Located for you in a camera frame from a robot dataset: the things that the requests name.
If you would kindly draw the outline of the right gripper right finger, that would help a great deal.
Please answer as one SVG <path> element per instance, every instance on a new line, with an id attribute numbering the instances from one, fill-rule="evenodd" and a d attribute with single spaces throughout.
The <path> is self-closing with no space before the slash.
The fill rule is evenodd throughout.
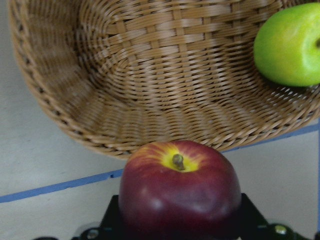
<path id="1" fill-rule="evenodd" d="M 241 240 L 299 240 L 300 235 L 282 223 L 269 223 L 249 197 L 241 194 L 238 234 Z"/>

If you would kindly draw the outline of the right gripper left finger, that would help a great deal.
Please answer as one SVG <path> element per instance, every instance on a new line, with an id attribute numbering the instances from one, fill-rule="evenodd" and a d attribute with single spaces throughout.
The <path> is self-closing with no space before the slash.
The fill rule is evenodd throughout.
<path id="1" fill-rule="evenodd" d="M 113 195 L 98 227 L 91 227 L 73 240 L 124 240 L 125 232 L 119 210 L 119 196 Z"/>

